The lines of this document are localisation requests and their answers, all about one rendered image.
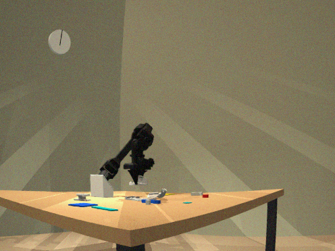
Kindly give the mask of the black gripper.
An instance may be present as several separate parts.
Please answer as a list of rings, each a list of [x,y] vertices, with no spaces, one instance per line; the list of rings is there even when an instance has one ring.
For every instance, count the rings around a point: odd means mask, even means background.
[[[138,165],[139,156],[142,156],[143,158],[145,155],[143,154],[143,152],[132,152],[132,154],[130,155],[130,157],[132,157],[132,163],[124,163],[124,169],[130,169],[128,171],[133,178],[135,184],[138,184],[139,175],[143,176],[144,173],[147,172],[145,170],[151,170],[151,168],[147,165]]]

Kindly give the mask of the blue flat plate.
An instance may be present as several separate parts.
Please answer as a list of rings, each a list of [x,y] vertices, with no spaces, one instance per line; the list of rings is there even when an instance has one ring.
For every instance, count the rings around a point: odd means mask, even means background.
[[[75,204],[69,204],[70,206],[77,206],[77,207],[88,207],[88,206],[98,206],[98,204],[90,204],[90,203],[75,203]]]

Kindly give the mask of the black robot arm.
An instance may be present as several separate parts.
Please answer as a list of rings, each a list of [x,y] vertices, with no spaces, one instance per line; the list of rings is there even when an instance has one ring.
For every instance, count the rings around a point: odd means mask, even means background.
[[[109,159],[103,166],[100,168],[99,175],[104,175],[105,179],[113,179],[114,176],[118,173],[120,167],[120,162],[124,157],[130,152],[143,152],[148,149],[149,146],[153,143],[154,135],[152,135],[151,130],[153,128],[148,123],[140,123],[133,130],[131,140],[121,149],[121,151],[115,156],[115,158]],[[145,159],[142,156],[139,156],[138,165],[143,164],[148,167],[153,167],[154,160],[152,158]],[[113,175],[112,175],[113,174]]]

